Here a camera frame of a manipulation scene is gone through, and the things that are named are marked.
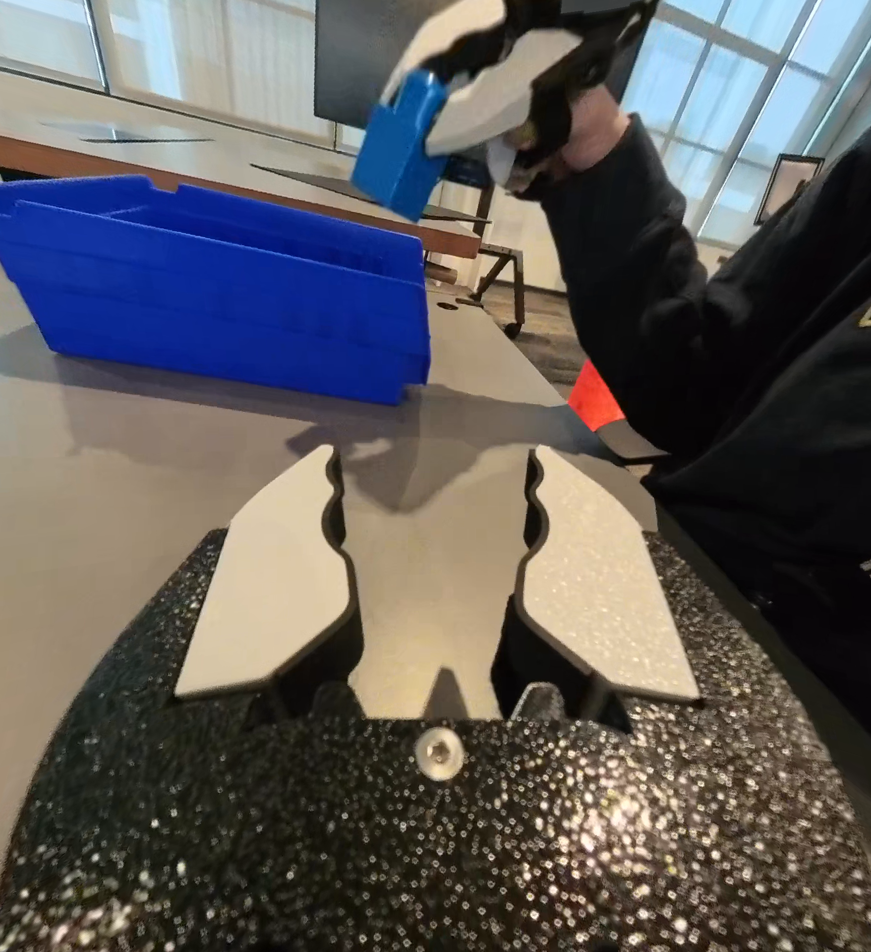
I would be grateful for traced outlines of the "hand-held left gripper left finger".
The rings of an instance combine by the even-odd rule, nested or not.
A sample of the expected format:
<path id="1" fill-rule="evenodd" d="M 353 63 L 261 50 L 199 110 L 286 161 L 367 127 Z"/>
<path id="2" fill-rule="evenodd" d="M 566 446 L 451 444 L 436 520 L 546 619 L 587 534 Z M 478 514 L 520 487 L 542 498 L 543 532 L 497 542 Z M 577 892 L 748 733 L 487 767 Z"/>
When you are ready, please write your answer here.
<path id="1" fill-rule="evenodd" d="M 180 701 L 346 684 L 364 635 L 338 451 L 317 446 L 231 519 L 174 687 Z"/>

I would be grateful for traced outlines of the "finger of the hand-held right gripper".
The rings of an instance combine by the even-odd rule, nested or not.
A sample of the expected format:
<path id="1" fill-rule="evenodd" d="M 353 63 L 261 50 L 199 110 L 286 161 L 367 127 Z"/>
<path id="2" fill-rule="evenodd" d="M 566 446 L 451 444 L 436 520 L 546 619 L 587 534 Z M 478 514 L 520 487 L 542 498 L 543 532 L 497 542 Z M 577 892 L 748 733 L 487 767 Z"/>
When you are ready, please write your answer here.
<path id="1" fill-rule="evenodd" d="M 575 33 L 526 33 L 509 54 L 453 91 L 426 138 L 430 157 L 487 143 L 528 118 L 532 84 L 581 44 Z"/>
<path id="2" fill-rule="evenodd" d="M 432 75 L 446 92 L 446 102 L 488 97 L 511 82 L 503 54 L 509 39 L 509 4 L 504 1 L 459 1 L 429 17 L 408 42 L 383 90 L 391 104 L 409 76 Z"/>

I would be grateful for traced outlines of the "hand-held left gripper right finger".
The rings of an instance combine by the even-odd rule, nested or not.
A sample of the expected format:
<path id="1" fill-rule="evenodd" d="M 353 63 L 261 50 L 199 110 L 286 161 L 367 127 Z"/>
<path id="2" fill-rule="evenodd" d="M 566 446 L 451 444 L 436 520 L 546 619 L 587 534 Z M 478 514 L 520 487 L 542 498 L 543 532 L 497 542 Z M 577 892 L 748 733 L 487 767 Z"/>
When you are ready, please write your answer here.
<path id="1" fill-rule="evenodd" d="M 548 446 L 528 453 L 524 496 L 526 552 L 510 615 L 514 684 L 555 684 L 568 706 L 610 697 L 699 702 L 636 515 Z"/>

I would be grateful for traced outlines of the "red and black object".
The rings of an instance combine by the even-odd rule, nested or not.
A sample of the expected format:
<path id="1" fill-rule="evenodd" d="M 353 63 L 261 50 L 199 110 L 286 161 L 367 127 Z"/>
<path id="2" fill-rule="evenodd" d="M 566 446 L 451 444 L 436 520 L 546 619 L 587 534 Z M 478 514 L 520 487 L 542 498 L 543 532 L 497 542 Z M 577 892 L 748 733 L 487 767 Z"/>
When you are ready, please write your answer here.
<path id="1" fill-rule="evenodd" d="M 666 452 L 632 427 L 606 382 L 588 359 L 584 360 L 568 404 L 600 443 L 625 463 L 652 463 L 667 457 Z"/>

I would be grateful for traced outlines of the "framed picture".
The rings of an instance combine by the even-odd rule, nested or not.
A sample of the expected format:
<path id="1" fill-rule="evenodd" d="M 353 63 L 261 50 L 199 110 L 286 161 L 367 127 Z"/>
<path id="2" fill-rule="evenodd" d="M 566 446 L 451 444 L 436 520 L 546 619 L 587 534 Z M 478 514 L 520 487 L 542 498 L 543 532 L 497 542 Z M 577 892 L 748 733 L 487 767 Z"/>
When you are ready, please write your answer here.
<path id="1" fill-rule="evenodd" d="M 767 180 L 753 226 L 764 222 L 794 200 L 822 171 L 825 159 L 819 156 L 781 152 Z"/>

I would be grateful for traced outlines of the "person in dark sweatshirt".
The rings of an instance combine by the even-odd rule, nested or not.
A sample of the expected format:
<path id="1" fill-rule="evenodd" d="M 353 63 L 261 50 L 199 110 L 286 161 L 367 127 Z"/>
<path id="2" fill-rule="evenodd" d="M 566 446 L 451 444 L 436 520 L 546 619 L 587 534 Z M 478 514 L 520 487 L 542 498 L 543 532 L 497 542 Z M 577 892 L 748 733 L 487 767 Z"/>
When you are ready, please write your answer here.
<path id="1" fill-rule="evenodd" d="M 777 337 L 662 505 L 831 696 L 819 731 L 871 841 L 871 125 L 715 276 Z"/>

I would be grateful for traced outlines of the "person's right forearm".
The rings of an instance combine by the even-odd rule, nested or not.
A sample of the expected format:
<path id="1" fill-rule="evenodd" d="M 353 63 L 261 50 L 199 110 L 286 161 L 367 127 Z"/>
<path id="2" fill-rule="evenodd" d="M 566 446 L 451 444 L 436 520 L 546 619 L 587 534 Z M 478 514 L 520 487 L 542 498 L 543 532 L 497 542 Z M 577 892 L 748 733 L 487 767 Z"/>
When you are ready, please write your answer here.
<path id="1" fill-rule="evenodd" d="M 725 328 L 671 183 L 640 117 L 596 162 L 536 189 L 585 357 L 632 428 L 673 457 L 715 431 L 714 344 Z"/>

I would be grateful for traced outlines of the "person's right hand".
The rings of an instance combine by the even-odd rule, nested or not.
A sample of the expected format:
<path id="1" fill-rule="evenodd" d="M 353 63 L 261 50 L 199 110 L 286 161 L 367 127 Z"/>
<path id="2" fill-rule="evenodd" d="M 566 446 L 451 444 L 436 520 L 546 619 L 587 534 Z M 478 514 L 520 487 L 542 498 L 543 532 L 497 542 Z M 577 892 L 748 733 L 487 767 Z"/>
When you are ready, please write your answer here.
<path id="1" fill-rule="evenodd" d="M 603 161 L 624 138 L 631 116 L 602 83 L 585 90 L 572 104 L 572 127 L 560 156 L 571 173 L 583 173 Z"/>

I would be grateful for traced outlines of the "blue plastic bin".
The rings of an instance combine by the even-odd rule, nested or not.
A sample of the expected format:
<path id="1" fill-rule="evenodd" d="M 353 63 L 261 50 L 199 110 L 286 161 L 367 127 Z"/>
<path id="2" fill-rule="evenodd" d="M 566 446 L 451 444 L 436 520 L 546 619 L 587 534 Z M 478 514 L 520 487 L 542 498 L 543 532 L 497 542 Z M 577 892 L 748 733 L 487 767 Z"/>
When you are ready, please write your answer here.
<path id="1" fill-rule="evenodd" d="M 421 241 L 145 176 L 0 183 L 0 263 L 46 346 L 399 405 L 431 363 Z"/>

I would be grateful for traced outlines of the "blue mega block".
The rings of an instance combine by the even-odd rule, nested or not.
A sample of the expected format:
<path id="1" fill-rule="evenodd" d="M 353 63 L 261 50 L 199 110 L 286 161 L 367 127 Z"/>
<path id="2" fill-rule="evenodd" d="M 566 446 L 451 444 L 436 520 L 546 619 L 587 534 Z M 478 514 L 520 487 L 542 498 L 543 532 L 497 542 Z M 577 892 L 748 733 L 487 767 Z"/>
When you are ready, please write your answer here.
<path id="1" fill-rule="evenodd" d="M 388 101 L 370 112 L 349 180 L 368 201 L 417 222 L 442 177 L 447 156 L 426 151 L 429 132 L 449 97 L 431 72 L 410 71 Z"/>

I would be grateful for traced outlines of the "wood-edged grey table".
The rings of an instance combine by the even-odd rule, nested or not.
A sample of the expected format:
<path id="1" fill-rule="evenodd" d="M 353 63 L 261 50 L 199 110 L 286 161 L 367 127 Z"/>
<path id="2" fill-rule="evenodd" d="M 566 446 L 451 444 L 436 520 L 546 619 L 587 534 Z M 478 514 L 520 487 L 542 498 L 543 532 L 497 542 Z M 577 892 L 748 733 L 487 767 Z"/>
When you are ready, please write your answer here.
<path id="1" fill-rule="evenodd" d="M 461 224 L 406 221 L 366 201 L 254 168 L 213 141 L 92 143 L 25 115 L 0 113 L 0 166 L 57 178 L 144 176 L 167 191 L 199 186 L 413 235 L 427 252 L 460 259 L 476 259 L 482 246 L 481 237 Z"/>

